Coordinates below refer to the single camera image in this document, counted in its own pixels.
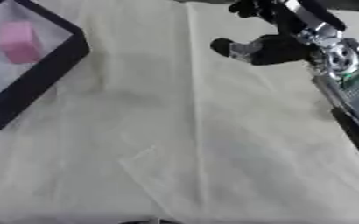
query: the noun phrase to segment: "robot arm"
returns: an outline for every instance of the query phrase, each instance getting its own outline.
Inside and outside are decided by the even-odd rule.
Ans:
[[[211,47],[255,66],[307,61],[314,85],[359,149],[359,42],[344,37],[346,25],[314,0],[240,0],[229,11],[260,17],[276,25],[278,34],[248,44],[219,38]]]

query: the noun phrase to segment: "pink cube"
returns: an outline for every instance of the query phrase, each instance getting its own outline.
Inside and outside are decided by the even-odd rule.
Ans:
[[[0,50],[14,64],[32,63],[40,60],[38,36],[28,21],[3,24],[0,29]]]

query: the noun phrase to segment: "table surface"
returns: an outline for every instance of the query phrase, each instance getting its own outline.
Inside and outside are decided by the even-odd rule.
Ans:
[[[38,2],[93,51],[0,132],[0,217],[359,220],[359,153],[305,65],[208,48],[273,27],[224,4]]]

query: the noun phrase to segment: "black robotic finger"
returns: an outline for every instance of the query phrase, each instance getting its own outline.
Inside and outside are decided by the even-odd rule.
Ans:
[[[302,45],[291,36],[264,35],[259,41],[262,49],[251,56],[251,64],[255,66],[307,60],[312,52],[311,47]]]
[[[273,23],[274,4],[271,0],[240,0],[229,6],[231,13],[237,13],[240,18],[259,16],[269,23]]]
[[[264,35],[253,43],[258,48],[245,47],[248,52],[232,52],[230,45],[234,41],[226,38],[218,38],[211,43],[211,49],[223,57],[241,55],[255,66],[275,65],[297,60],[307,60],[312,53],[312,47],[302,45],[291,36]]]
[[[238,13],[240,18],[255,17],[257,15],[253,0],[237,1],[229,6],[229,12]]]

